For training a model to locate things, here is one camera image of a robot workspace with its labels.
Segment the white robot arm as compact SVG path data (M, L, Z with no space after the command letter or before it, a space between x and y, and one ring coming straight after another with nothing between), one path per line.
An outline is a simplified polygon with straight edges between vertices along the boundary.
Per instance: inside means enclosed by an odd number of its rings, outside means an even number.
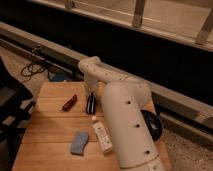
M101 66L99 57L78 63L88 93L106 84L101 106L121 171L166 171L141 110L152 100L149 85Z

